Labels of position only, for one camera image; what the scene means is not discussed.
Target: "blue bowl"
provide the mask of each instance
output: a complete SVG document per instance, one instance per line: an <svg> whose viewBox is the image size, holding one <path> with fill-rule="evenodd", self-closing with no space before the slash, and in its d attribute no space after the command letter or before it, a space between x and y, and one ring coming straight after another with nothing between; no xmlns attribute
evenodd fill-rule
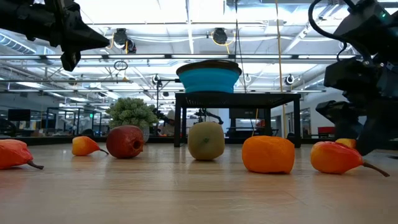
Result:
<svg viewBox="0 0 398 224"><path fill-rule="evenodd" d="M242 70L237 63L227 60L205 60L177 69L186 93L218 91L233 93L234 84Z"/></svg>

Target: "toy fruit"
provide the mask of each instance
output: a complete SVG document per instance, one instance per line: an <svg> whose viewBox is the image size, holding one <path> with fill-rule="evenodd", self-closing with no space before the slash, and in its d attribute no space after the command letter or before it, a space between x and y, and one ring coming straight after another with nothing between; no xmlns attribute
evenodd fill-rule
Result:
<svg viewBox="0 0 398 224"><path fill-rule="evenodd" d="M33 156L26 143L13 139L0 140L0 169L28 164L32 167L43 169L33 163Z"/></svg>
<svg viewBox="0 0 398 224"><path fill-rule="evenodd" d="M106 148L109 153L118 159L136 157L144 147L142 131L133 125L124 125L113 128L106 138Z"/></svg>
<svg viewBox="0 0 398 224"><path fill-rule="evenodd" d="M224 148L224 132L221 125L214 122L201 122L189 129L188 149L195 159L216 159L224 153Z"/></svg>
<svg viewBox="0 0 398 224"><path fill-rule="evenodd" d="M355 139L337 139L336 142L344 144L352 149L356 148L356 140Z"/></svg>
<svg viewBox="0 0 398 224"><path fill-rule="evenodd" d="M328 174L344 174L355 167L365 166L379 171L384 177L389 177L388 173L363 161L357 150L335 142L314 144L311 150L311 164L316 170Z"/></svg>
<svg viewBox="0 0 398 224"><path fill-rule="evenodd" d="M254 136L244 142L242 160L253 172L288 174L294 165L294 145L280 137Z"/></svg>
<svg viewBox="0 0 398 224"><path fill-rule="evenodd" d="M97 142L94 142L91 138L87 136L75 137L72 140L72 154L75 156L87 156L95 151L105 152L106 155L109 153L101 149Z"/></svg>

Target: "desk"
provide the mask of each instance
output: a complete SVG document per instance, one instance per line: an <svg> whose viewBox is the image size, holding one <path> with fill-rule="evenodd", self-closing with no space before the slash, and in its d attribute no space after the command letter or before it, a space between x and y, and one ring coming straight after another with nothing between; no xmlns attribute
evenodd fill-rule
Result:
<svg viewBox="0 0 398 224"><path fill-rule="evenodd" d="M294 133L296 133L294 144L295 147L300 147L300 98L300 94L293 93L176 93L174 147L180 147L181 138L184 142L186 141L187 108L264 108L266 133L272 133L271 109L292 101L294 102Z"/></svg>

